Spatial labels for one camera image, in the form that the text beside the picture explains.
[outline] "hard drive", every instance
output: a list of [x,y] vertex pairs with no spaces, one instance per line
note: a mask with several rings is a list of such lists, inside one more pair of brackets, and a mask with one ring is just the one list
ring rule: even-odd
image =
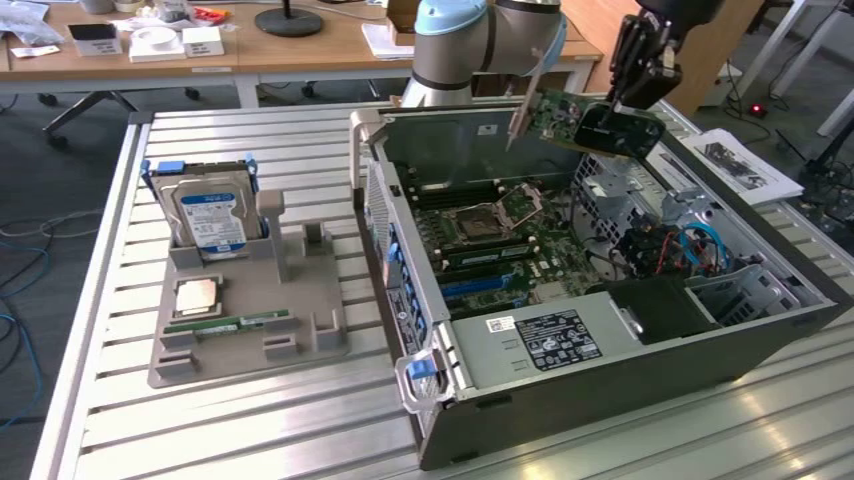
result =
[[204,260],[242,256],[247,240],[264,236],[255,208],[255,171],[250,159],[216,164],[160,162],[143,173],[172,229],[174,246],[198,247]]

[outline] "cable on floor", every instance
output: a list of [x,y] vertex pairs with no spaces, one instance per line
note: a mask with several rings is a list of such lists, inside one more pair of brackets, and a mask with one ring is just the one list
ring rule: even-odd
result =
[[726,113],[726,115],[731,118],[734,118],[735,120],[741,120],[745,123],[749,123],[750,125],[753,125],[754,127],[759,128],[765,134],[758,137],[754,138],[753,140],[747,140],[746,142],[742,142],[743,145],[750,145],[751,143],[757,143],[757,142],[762,142],[763,140],[767,140],[769,138],[771,138],[771,131],[765,127],[765,125],[759,124],[758,122],[754,122],[753,120],[749,120],[745,118],[745,104],[742,103],[742,96],[738,93],[738,88],[735,87],[735,81],[733,79],[733,64],[730,62],[730,59],[726,60],[726,74],[730,77],[730,85],[733,85],[733,88],[730,89],[730,93],[726,96],[726,107],[723,107],[723,113]]
[[11,110],[15,104],[17,103],[17,94],[12,97],[12,102],[8,105],[0,105],[0,115],[3,115],[7,110]]
[[3,320],[5,320],[9,323],[9,325],[16,326],[16,328],[17,328],[17,332],[19,332],[19,335],[21,337],[24,346],[27,347],[27,353],[29,354],[29,360],[31,360],[31,363],[32,363],[33,375],[35,375],[35,378],[36,378],[36,391],[35,391],[35,393],[32,395],[29,403],[23,408],[23,410],[20,412],[17,412],[17,414],[12,418],[9,418],[3,423],[3,425],[0,425],[0,433],[3,433],[3,431],[7,428],[9,428],[9,426],[17,421],[17,419],[21,418],[21,417],[25,417],[27,414],[36,407],[36,404],[39,403],[39,400],[41,399],[41,392],[43,392],[44,385],[43,385],[43,382],[41,382],[41,368],[39,367],[39,360],[36,358],[36,350],[32,348],[32,341],[29,340],[29,331],[27,330],[27,327],[24,325],[21,325],[20,322],[11,315],[0,314],[0,318]]
[[[83,217],[88,217],[92,215],[101,215],[104,213],[104,210],[83,210],[79,212],[72,212],[67,215],[63,215],[60,217],[56,218],[51,218],[48,220],[45,220],[41,225],[39,226],[39,228],[33,229],[33,230],[28,230],[25,232],[7,232],[4,230],[5,226],[0,227],[0,235],[4,237],[9,237],[9,238],[16,238],[16,237],[28,237],[31,235],[41,235],[43,237],[51,236],[52,238],[77,238],[77,237],[84,237],[87,235],[92,235],[93,233],[97,232],[97,228],[93,228],[91,230],[85,230],[83,232],[75,232],[75,233],[65,233],[65,234],[56,234],[53,233],[53,228],[57,227],[59,225],[61,225],[64,222],[69,221],[69,220],[75,220],[77,218],[83,218]],[[48,234],[48,232],[45,231],[47,228],[51,228],[51,233]]]

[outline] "white cable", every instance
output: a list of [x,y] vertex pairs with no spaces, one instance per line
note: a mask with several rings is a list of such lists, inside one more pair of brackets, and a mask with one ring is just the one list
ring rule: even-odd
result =
[[[37,229],[29,230],[27,232],[12,233],[12,232],[7,232],[0,228],[0,235],[3,235],[4,237],[29,237],[31,235],[43,235],[44,237],[49,237],[51,233],[45,231],[48,227],[51,227],[52,229],[53,227],[59,226],[61,223],[67,222],[68,220],[88,217],[91,215],[100,215],[103,213],[104,213],[104,210],[83,210],[80,212],[72,212],[68,215],[63,215],[61,217],[56,217],[45,220],[45,222],[41,225],[39,225]],[[93,233],[97,232],[97,230],[99,229],[95,228],[92,230],[85,230],[83,232],[53,234],[52,236],[53,238],[77,238],[77,237],[84,237],[87,235],[92,235]]]
[[[235,3],[258,3],[262,5],[280,5],[282,1],[280,0],[206,0],[204,2],[190,2],[192,5],[199,5],[200,7],[206,6],[206,5],[234,5]],[[366,22],[380,22],[386,20],[386,17],[366,17],[363,15],[359,15],[356,13],[350,13],[346,12],[344,10],[339,10],[338,8],[331,8],[331,7],[324,7],[323,5],[315,5],[311,3],[302,3],[302,2],[291,2],[291,5],[298,6],[298,7],[303,7],[303,8],[311,8],[314,10],[322,10],[324,12],[331,12],[331,13],[338,13],[339,15],[343,15],[346,17],[351,17],[359,20],[364,20]]]

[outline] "warning label sticker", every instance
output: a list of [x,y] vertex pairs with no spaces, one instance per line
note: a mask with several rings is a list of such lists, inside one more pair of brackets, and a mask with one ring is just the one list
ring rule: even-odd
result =
[[542,371],[602,356],[575,310],[519,320],[515,325],[534,366]]

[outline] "paper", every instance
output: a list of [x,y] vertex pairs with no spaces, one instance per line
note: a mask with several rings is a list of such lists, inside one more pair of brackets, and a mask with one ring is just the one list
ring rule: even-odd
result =
[[41,20],[44,20],[44,15],[48,13],[48,9],[51,8],[47,5],[41,5],[40,3],[8,2],[5,0],[0,0],[0,5],[11,5],[12,7],[24,8],[39,15],[39,18]]
[[750,205],[797,197],[803,192],[803,187],[754,155],[726,130],[710,130],[682,139],[682,143]]
[[362,33],[371,47],[371,53],[380,60],[408,59],[415,55],[415,47],[399,47],[394,44],[386,25],[363,23]]
[[9,51],[17,58],[40,57],[59,52],[59,47],[49,45],[47,47],[35,48],[9,48]]

